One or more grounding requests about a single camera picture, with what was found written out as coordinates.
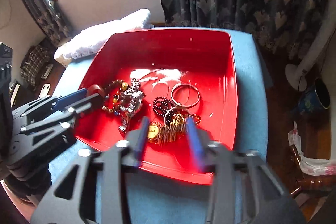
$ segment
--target silver bangle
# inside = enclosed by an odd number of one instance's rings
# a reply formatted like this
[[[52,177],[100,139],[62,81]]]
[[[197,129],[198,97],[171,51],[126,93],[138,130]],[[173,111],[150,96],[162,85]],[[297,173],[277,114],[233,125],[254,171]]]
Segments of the silver bangle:
[[[198,100],[197,100],[195,103],[191,104],[191,105],[182,105],[182,104],[180,104],[179,102],[177,102],[177,101],[174,99],[174,97],[173,97],[173,92],[174,92],[174,90],[176,90],[177,88],[179,88],[179,87],[181,87],[181,86],[184,86],[184,85],[186,85],[186,86],[190,86],[190,87],[192,87],[194,90],[196,90],[196,91],[198,92]],[[195,105],[197,105],[197,104],[199,103],[199,101],[200,101],[200,99],[201,99],[201,95],[200,95],[200,92],[199,92],[198,88],[195,87],[194,85],[192,85],[192,84],[188,84],[188,83],[178,83],[178,84],[176,84],[176,85],[173,87],[173,89],[171,90],[171,99],[173,100],[173,102],[174,102],[176,105],[178,105],[178,106],[180,106],[180,107],[191,108],[191,107],[193,107],[193,106],[195,106]]]
[[[185,108],[182,108],[182,107],[179,107],[179,106],[174,106],[174,107],[170,108],[170,109],[166,112],[166,114],[165,114],[165,118],[164,118],[164,124],[166,124],[166,121],[167,121],[167,117],[168,117],[169,112],[171,112],[171,111],[173,111],[173,110],[175,110],[175,109],[181,109],[181,110],[184,110],[184,111],[187,112],[189,115],[192,115],[192,114],[190,113],[189,110],[187,110],[187,109],[185,109]]]

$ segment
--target white towel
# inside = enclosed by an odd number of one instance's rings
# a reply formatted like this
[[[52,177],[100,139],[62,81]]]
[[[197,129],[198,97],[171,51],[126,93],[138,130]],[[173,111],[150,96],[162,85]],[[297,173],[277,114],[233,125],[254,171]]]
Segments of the white towel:
[[[63,55],[65,59],[78,59],[97,53],[106,40],[114,33],[151,28],[152,25],[149,23],[150,16],[151,13],[148,9],[141,9],[120,20],[89,27],[59,47],[55,52],[54,58],[56,60],[56,58]]]

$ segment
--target plastic bag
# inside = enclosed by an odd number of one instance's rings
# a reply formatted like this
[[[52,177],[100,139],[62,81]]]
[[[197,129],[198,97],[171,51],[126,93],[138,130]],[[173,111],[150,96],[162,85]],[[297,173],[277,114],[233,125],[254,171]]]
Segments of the plastic bag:
[[[298,154],[301,157],[300,169],[303,173],[312,176],[336,175],[336,160],[323,160],[306,158],[301,151],[301,137],[297,132],[297,124],[294,122],[294,128],[288,133],[289,145],[295,145]]]

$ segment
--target red plastic container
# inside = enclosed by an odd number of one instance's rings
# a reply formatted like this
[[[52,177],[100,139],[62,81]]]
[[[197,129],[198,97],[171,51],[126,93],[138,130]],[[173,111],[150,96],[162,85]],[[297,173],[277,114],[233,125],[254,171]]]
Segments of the red plastic container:
[[[191,83],[199,89],[200,103],[190,108],[201,116],[200,127],[214,140],[232,149],[236,132],[238,96],[230,35],[224,31],[192,28],[161,28],[116,33],[104,44],[87,71],[80,88],[105,86],[116,79],[130,84],[131,78],[158,77],[141,83],[146,93],[139,113],[131,119],[130,130],[138,128],[144,115],[163,120],[152,111],[155,97],[171,98],[177,83]],[[190,104],[196,93],[177,91],[179,101]],[[123,139],[118,131],[120,117],[96,110],[78,120],[76,137],[104,151]],[[197,171],[186,136],[159,146],[147,143],[142,169],[197,184],[210,184],[212,174]]]

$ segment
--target plaid fabric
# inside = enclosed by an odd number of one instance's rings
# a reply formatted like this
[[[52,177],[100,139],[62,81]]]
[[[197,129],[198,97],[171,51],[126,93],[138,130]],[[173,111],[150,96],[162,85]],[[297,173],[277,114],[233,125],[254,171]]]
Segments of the plaid fabric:
[[[43,65],[50,59],[47,48],[37,45],[29,54],[28,60],[21,67],[21,77],[30,85],[36,85],[36,77]]]

